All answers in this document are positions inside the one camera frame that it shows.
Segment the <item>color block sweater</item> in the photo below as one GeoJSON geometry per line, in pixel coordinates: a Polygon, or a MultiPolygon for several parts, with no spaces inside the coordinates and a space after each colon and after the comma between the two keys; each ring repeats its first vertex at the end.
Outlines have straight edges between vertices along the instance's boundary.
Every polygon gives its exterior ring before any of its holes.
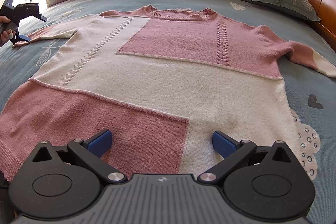
{"type": "Polygon", "coordinates": [[[12,179],[36,143],[114,134],[104,160],[125,172],[194,173],[215,165],[211,136],[300,155],[277,59],[328,77],[336,68],[312,48],[202,11],[107,11],[46,27],[39,39],[69,38],[8,100],[0,116],[0,170],[12,179]]]}

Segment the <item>blue gripper pad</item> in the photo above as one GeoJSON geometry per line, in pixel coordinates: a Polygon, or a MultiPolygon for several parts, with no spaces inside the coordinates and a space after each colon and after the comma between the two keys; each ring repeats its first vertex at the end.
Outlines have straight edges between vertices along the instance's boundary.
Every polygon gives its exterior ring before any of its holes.
{"type": "Polygon", "coordinates": [[[212,147],[225,159],[237,151],[240,143],[221,131],[215,131],[212,134],[212,147]]]}
{"type": "Polygon", "coordinates": [[[88,142],[86,149],[98,158],[103,156],[103,154],[112,146],[112,132],[110,130],[105,130],[105,132],[100,132],[97,135],[99,134],[100,136],[97,138],[93,139],[95,137],[94,136],[86,141],[88,142]]]}

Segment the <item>dark heart print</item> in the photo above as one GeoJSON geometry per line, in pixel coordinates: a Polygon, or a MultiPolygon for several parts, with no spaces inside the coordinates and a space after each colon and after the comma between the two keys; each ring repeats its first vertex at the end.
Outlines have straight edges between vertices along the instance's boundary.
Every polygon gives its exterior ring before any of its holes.
{"type": "Polygon", "coordinates": [[[308,106],[323,109],[323,105],[317,102],[317,98],[314,94],[310,94],[308,98],[308,106]]]}

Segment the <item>sweater sleeve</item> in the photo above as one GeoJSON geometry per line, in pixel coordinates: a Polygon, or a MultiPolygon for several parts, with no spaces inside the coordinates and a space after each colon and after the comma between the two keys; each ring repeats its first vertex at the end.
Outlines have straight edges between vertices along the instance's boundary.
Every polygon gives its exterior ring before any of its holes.
{"type": "Polygon", "coordinates": [[[262,26],[262,29],[271,44],[269,47],[271,55],[276,59],[286,54],[293,63],[312,68],[328,77],[336,77],[336,67],[312,47],[300,42],[285,41],[274,34],[268,26],[262,26]]]}
{"type": "Polygon", "coordinates": [[[99,15],[87,15],[73,20],[44,27],[40,30],[37,30],[29,34],[28,37],[31,38],[30,41],[18,42],[14,44],[12,47],[13,48],[21,47],[42,39],[55,39],[55,38],[70,39],[76,33],[78,27],[90,25],[95,19],[97,19],[98,16],[99,15]]]}

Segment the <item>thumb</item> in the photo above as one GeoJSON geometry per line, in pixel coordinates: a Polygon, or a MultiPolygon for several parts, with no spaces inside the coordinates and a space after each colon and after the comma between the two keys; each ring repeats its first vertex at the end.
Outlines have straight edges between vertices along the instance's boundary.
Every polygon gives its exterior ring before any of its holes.
{"type": "Polygon", "coordinates": [[[9,23],[11,20],[8,19],[7,17],[5,16],[0,16],[0,22],[3,22],[3,23],[9,23]]]}

